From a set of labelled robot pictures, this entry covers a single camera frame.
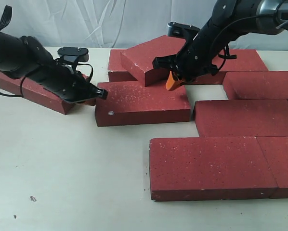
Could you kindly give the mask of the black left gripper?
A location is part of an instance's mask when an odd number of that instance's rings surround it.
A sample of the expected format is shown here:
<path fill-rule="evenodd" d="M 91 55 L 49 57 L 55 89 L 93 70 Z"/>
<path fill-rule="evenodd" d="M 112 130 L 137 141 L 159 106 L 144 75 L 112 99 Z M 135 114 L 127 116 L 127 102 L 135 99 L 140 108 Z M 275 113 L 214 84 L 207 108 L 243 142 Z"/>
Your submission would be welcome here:
<path fill-rule="evenodd" d="M 106 100 L 108 91 L 87 81 L 79 71 L 56 65 L 43 67 L 42 86 L 67 103 L 84 103 L 95 99 Z"/>

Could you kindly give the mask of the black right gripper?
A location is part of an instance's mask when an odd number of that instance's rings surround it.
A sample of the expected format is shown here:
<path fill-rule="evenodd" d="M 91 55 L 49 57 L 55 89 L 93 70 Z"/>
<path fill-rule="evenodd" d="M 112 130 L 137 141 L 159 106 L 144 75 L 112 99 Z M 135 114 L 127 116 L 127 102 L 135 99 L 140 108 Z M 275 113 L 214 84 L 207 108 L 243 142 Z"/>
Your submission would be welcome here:
<path fill-rule="evenodd" d="M 154 69 L 170 70 L 166 90 L 175 90 L 199 76 L 214 76 L 231 58 L 228 46 L 230 35 L 225 33 L 224 26 L 208 21 L 194 37 L 183 39 L 185 44 L 176 54 L 153 60 Z"/>

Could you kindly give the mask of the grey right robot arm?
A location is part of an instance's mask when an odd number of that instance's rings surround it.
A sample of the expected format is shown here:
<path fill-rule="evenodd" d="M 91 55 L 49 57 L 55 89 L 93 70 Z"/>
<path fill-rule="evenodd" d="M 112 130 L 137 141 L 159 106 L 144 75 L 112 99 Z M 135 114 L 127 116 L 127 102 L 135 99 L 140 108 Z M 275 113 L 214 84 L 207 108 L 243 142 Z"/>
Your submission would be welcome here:
<path fill-rule="evenodd" d="M 169 70 L 166 89 L 172 91 L 198 77 L 216 75 L 221 67 L 212 60 L 235 59 L 229 43 L 240 36 L 288 31 L 288 0 L 219 0 L 202 28 L 177 22 L 168 27 L 168 36 L 183 38 L 185 44 L 176 54 L 155 57 L 152 64 L 154 69 Z"/>

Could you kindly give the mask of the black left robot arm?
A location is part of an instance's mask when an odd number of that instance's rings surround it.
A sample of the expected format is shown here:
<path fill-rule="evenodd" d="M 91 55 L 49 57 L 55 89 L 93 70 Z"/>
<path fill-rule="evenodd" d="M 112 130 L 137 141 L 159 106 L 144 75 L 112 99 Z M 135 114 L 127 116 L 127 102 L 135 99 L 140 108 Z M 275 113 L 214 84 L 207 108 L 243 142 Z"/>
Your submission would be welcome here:
<path fill-rule="evenodd" d="M 11 79 L 26 77 L 67 103 L 107 98 L 108 92 L 87 81 L 80 71 L 54 59 L 34 37 L 0 31 L 0 72 Z"/>

